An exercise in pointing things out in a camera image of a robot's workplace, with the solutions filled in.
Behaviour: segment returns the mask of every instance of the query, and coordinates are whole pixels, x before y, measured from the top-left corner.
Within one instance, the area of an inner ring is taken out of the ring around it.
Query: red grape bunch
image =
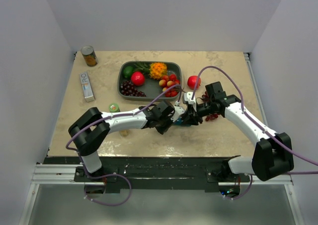
[[[202,95],[202,100],[203,100],[203,102],[208,102],[210,100],[207,91],[205,91],[204,95]],[[205,121],[208,122],[210,120],[217,119],[218,117],[219,117],[219,115],[217,113],[214,113],[214,114],[208,115],[205,118]]]
[[[141,91],[139,92],[130,81],[124,81],[120,84],[120,92],[125,96],[146,97],[145,93]]]

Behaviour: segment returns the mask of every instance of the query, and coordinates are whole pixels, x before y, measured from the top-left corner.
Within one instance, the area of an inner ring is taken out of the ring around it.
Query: tabletop
[[[147,102],[125,100],[117,92],[119,70],[127,61],[174,62],[180,66],[186,80],[191,75],[197,75],[205,66],[220,67],[241,89],[246,108],[262,121],[242,52],[96,51],[96,55],[99,63],[95,67],[88,67],[81,53],[76,54],[48,156],[76,156],[73,151],[65,148],[70,139],[68,128],[87,109],[97,107],[100,111],[107,112],[109,104],[114,102],[119,105],[121,111],[147,105]],[[86,102],[83,96],[80,73],[85,71],[88,72],[96,99],[93,102]],[[204,93],[204,85],[216,81],[222,83],[227,95],[239,96],[232,83],[218,70],[207,69],[200,78],[201,87],[196,96]],[[190,91],[187,85],[184,90]],[[223,117],[209,122],[203,121],[199,126],[172,126],[164,135],[154,128],[129,130],[126,137],[115,132],[107,135],[98,149],[100,156],[252,156],[253,152],[253,145],[248,138]]]

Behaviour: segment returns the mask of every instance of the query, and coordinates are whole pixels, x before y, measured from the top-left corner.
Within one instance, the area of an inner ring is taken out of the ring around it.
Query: purple cable
[[[169,92],[171,89],[175,88],[175,87],[180,87],[180,94],[179,94],[179,99],[178,99],[178,102],[180,101],[181,99],[181,94],[182,94],[182,88],[181,88],[181,85],[179,84],[175,84],[171,87],[169,87],[166,91],[162,92],[161,94],[159,94],[153,101],[151,101],[147,106],[143,107],[141,110],[137,111],[135,114],[138,114],[138,113],[141,113],[142,111],[146,110],[147,108],[149,108],[154,102],[156,102],[161,96],[163,96],[165,93]],[[113,118],[116,118],[116,117],[122,117],[122,116],[133,116],[134,114],[133,113],[122,113],[122,114],[115,114],[113,116]],[[123,175],[120,175],[120,174],[106,174],[106,175],[103,175],[103,176],[98,176],[98,177],[92,177],[89,175],[89,172],[86,168],[86,166],[84,165],[84,162],[83,162],[83,159],[81,158],[80,156],[80,153],[77,149],[75,148],[72,148],[70,147],[70,144],[84,131],[86,131],[87,129],[89,129],[90,127],[92,126],[95,126],[96,124],[102,122],[102,121],[105,121],[105,120],[108,120],[110,119],[111,116],[107,116],[107,117],[104,117],[104,118],[101,118],[101,119],[98,119],[94,122],[92,122],[91,124],[87,125],[86,127],[84,127],[83,129],[81,129],[79,132],[77,132],[74,136],[72,136],[72,138],[66,143],[66,146],[65,148],[68,149],[68,150],[74,150],[77,152],[78,156],[79,156],[79,160],[81,161],[81,163],[83,164],[83,168],[84,168],[84,171],[85,171],[85,175],[90,178],[90,179],[102,179],[102,178],[106,178],[106,177],[111,177],[111,176],[117,176],[117,177],[121,177],[123,178],[127,183],[128,183],[128,186],[129,186],[129,194],[127,196],[127,198],[120,202],[120,203],[117,203],[117,204],[110,204],[110,203],[104,203],[104,202],[101,202],[101,201],[98,201],[98,200],[95,200],[95,199],[92,199],[90,198],[87,194],[86,194],[86,190],[84,190],[84,194],[87,198],[89,198],[92,202],[95,202],[95,203],[98,203],[98,204],[101,204],[101,205],[106,205],[106,206],[119,206],[119,205],[122,205],[124,204],[131,196],[131,193],[132,193],[132,187],[131,187],[131,183],[129,182],[129,180],[123,176]]]

